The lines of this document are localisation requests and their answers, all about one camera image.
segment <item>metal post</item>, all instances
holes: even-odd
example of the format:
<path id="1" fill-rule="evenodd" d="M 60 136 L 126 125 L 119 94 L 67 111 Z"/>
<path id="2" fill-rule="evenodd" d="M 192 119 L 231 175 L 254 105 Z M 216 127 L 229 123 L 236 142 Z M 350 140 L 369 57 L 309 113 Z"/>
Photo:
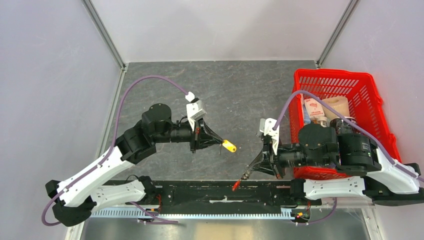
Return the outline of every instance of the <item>metal post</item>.
<path id="1" fill-rule="evenodd" d="M 117 48 L 115 47 L 114 42 L 112 41 L 111 36 L 109 35 L 108 31 L 105 28 L 105 25 L 100 19 L 99 14 L 97 13 L 96 8 L 94 7 L 92 1 L 91 0 L 81 0 L 81 1 L 84 4 L 85 8 L 87 9 L 88 14 L 90 14 L 90 17 L 94 22 L 94 25 L 97 27 L 101 37 L 103 38 L 104 42 L 106 43 L 107 47 L 112 53 L 116 63 L 121 68 L 121 70 L 124 70 L 125 68 L 124 60 L 122 59 Z"/>
<path id="2" fill-rule="evenodd" d="M 340 33 L 342 32 L 343 28 L 345 28 L 346 23 L 348 22 L 349 18 L 351 17 L 353 11 L 355 10 L 359 0 L 350 0 L 349 4 L 347 5 L 346 9 L 343 12 L 343 15 L 341 16 L 340 20 L 337 23 L 337 26 L 335 27 L 334 31 L 332 32 L 332 35 L 330 39 L 327 42 L 327 45 L 325 46 L 324 50 L 321 53 L 321 56 L 319 56 L 318 60 L 316 61 L 317 66 L 321 68 L 322 64 L 328 57 L 331 49 L 333 48 L 334 44 L 336 43 L 337 39 L 339 38 Z"/>

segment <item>gray tabletop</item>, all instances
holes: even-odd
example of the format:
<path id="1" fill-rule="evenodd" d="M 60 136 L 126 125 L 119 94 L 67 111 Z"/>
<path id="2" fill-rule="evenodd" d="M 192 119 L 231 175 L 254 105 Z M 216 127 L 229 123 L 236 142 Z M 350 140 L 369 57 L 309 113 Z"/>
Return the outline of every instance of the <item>gray tabletop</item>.
<path id="1" fill-rule="evenodd" d="M 122 83 L 121 94 L 137 79 L 146 75 L 171 78 L 206 104 L 205 121 L 224 139 L 237 146 L 235 153 L 218 145 L 190 152 L 188 143 L 157 144 L 157 153 L 115 180 L 134 174 L 154 180 L 228 180 L 238 179 L 261 150 L 256 136 L 261 118 L 277 118 L 293 88 L 296 69 L 314 69 L 306 61 L 193 61 L 130 63 Z M 118 136 L 133 127 L 142 113 L 156 103 L 170 106 L 172 120 L 186 115 L 184 94 L 171 84 L 148 79 L 128 94 L 119 119 Z M 285 117 L 280 125 L 283 143 L 291 142 L 290 124 Z M 260 172 L 251 179 L 273 179 Z"/>

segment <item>small package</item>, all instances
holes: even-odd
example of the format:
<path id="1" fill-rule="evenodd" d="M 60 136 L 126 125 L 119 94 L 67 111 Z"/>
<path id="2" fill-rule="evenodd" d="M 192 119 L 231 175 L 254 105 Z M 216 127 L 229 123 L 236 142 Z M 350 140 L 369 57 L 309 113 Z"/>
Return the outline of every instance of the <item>small package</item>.
<path id="1" fill-rule="evenodd" d="M 306 107 L 307 114 L 309 118 L 316 119 L 317 117 L 324 117 L 324 110 L 321 103 L 317 102 L 313 98 L 308 98 L 304 100 L 304 105 Z"/>

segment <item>red tip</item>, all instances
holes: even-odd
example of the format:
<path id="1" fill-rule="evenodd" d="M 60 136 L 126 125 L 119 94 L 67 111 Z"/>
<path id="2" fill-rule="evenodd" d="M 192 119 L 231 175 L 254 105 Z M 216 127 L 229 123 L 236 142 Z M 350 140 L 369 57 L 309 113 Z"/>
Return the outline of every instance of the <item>red tip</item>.
<path id="1" fill-rule="evenodd" d="M 242 180 L 238 180 L 234 183 L 234 186 L 232 186 L 232 191 L 234 192 L 239 186 Z"/>

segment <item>white panel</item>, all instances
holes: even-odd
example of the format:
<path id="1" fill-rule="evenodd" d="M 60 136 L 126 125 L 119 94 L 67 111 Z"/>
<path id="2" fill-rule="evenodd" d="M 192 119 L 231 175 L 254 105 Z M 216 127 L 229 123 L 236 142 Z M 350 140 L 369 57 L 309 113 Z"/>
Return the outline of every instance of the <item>white panel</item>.
<path id="1" fill-rule="evenodd" d="M 360 1 L 324 67 L 368 72 L 404 163 L 424 170 L 424 1 Z M 424 205 L 377 206 L 386 239 L 422 239 Z"/>
<path id="2" fill-rule="evenodd" d="M 0 6 L 1 239 L 60 240 L 44 184 L 96 159 L 120 70 L 81 1 Z"/>
<path id="3" fill-rule="evenodd" d="M 349 0 L 93 0 L 126 62 L 312 60 Z"/>

